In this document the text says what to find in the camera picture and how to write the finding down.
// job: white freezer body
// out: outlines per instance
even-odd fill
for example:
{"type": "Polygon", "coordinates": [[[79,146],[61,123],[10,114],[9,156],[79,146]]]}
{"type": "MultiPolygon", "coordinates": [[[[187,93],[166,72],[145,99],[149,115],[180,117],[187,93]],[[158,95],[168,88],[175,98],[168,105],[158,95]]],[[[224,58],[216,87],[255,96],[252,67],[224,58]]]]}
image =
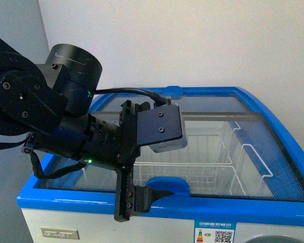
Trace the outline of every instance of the white freezer body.
{"type": "MultiPolygon", "coordinates": [[[[193,243],[194,220],[132,217],[119,223],[113,215],[22,209],[34,243],[193,243]],[[43,228],[78,230],[80,240],[43,237],[43,228]]],[[[288,236],[304,242],[304,227],[237,223],[233,243],[260,236],[288,236]]]]}

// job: brand logo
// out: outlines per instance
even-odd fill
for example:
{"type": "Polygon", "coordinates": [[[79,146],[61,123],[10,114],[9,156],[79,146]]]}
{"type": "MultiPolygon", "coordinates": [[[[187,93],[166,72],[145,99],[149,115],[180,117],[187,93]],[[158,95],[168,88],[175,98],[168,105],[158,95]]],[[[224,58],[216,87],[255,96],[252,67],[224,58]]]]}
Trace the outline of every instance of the brand logo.
{"type": "Polygon", "coordinates": [[[80,239],[77,230],[41,228],[41,231],[47,238],[80,239]]]}

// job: green led light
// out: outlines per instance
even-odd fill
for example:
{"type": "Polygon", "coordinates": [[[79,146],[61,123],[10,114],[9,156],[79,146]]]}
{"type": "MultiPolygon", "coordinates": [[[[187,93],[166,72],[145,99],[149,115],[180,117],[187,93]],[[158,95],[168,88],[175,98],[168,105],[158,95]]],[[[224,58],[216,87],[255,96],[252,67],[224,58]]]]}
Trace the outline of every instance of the green led light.
{"type": "Polygon", "coordinates": [[[88,91],[88,97],[92,98],[91,92],[89,90],[87,90],[87,91],[88,91]]]}

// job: energy label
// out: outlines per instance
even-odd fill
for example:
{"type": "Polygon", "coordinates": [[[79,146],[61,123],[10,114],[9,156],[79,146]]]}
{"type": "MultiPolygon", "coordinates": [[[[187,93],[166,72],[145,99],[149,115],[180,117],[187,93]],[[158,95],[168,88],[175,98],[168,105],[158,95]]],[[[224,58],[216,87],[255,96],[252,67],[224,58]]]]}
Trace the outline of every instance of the energy label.
{"type": "Polygon", "coordinates": [[[195,221],[194,243],[233,243],[236,226],[232,222],[195,221]]]}

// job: freezer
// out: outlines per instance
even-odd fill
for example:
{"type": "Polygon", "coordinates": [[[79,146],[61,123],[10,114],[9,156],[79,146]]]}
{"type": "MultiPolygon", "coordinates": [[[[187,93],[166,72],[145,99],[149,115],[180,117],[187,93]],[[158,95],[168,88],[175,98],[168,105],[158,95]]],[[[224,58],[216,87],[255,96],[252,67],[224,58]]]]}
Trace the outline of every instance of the freezer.
{"type": "MultiPolygon", "coordinates": [[[[134,184],[175,194],[118,223],[115,171],[87,165],[55,180],[31,176],[17,204],[35,242],[304,242],[304,152],[263,103],[237,87],[147,89],[180,107],[187,146],[142,147],[134,184]]],[[[118,125],[126,100],[148,101],[101,95],[90,112],[118,125]]],[[[46,173],[75,163],[42,161],[46,173]]]]}

